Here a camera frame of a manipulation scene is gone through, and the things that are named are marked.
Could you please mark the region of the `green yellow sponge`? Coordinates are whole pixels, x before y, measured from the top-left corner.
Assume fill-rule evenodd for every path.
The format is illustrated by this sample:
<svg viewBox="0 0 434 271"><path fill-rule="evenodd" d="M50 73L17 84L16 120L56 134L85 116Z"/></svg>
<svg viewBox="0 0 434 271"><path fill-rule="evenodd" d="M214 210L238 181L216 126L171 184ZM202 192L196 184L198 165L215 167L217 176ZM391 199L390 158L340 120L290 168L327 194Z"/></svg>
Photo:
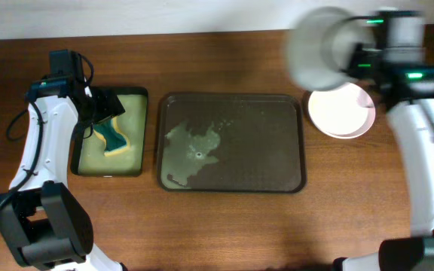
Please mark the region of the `green yellow sponge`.
<svg viewBox="0 0 434 271"><path fill-rule="evenodd" d="M130 149L130 140L118 126L117 117L95 124L93 132L105 145L103 151L105 157L113 157Z"/></svg>

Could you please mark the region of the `white plate top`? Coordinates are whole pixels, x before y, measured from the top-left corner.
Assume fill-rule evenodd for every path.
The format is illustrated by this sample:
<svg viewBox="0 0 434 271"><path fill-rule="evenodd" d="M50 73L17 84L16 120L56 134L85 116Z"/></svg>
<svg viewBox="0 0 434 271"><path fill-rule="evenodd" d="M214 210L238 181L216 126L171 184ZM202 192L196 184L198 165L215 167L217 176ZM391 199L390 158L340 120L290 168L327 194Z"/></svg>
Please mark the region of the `white plate top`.
<svg viewBox="0 0 434 271"><path fill-rule="evenodd" d="M346 83L309 96L307 112L314 126L336 139L354 139L366 133L376 118L370 95L360 86Z"/></svg>

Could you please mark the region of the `pale grey plate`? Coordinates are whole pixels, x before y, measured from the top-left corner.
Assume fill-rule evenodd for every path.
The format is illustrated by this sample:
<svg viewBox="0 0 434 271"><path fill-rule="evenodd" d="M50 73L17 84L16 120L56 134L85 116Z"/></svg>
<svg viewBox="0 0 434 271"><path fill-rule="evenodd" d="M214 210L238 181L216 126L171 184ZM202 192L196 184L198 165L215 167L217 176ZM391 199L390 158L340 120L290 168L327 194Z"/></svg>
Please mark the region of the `pale grey plate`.
<svg viewBox="0 0 434 271"><path fill-rule="evenodd" d="M289 30L286 63L290 78L307 91L328 91L358 81L350 64L356 50L373 49L371 30L343 8L313 10Z"/></svg>

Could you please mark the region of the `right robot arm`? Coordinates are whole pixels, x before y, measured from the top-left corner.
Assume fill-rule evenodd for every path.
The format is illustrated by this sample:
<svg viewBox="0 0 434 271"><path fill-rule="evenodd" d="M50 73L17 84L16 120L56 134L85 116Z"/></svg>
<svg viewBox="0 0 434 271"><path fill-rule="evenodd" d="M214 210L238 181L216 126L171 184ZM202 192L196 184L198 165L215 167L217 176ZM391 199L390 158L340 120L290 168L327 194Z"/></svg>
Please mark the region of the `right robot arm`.
<svg viewBox="0 0 434 271"><path fill-rule="evenodd" d="M364 18L375 49L358 45L346 73L374 80L402 152L411 235L382 241L376 253L334 260L333 270L434 270L434 65L424 61L424 18L388 10Z"/></svg>

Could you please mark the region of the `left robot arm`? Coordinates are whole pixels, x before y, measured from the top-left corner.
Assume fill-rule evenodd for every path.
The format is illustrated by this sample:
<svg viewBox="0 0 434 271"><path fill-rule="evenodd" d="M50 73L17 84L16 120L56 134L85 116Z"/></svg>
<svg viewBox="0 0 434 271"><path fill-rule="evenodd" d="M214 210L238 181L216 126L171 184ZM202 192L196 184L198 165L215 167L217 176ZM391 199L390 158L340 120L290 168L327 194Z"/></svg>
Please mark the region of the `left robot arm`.
<svg viewBox="0 0 434 271"><path fill-rule="evenodd" d="M95 244L89 214L68 189L74 134L124 113L111 90L92 88L87 57L49 54L50 73L25 95L29 130L20 167L0 193L0 234L18 265L39 270L124 271Z"/></svg>

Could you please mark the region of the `black soapy water tray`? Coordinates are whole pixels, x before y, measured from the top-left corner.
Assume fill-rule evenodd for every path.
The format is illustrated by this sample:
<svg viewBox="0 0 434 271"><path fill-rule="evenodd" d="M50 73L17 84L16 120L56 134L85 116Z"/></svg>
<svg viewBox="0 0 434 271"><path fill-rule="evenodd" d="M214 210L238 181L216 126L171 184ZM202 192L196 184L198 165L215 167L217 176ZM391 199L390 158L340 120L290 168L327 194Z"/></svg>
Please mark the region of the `black soapy water tray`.
<svg viewBox="0 0 434 271"><path fill-rule="evenodd" d="M125 112L108 122L115 124L115 132L126 138L127 145L106 156L103 136L88 127L75 139L71 172L85 177L138 176L142 172L148 91L144 87L99 89L112 91L123 105Z"/></svg>

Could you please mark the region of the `dark brown serving tray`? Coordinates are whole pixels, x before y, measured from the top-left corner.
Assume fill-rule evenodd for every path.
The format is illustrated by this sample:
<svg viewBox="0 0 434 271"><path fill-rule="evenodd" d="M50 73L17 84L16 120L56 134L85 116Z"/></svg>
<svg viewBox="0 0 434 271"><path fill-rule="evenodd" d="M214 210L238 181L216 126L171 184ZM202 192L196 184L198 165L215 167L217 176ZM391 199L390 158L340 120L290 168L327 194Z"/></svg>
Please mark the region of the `dark brown serving tray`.
<svg viewBox="0 0 434 271"><path fill-rule="evenodd" d="M171 93L159 118L164 190L297 193L307 183L302 109L292 96Z"/></svg>

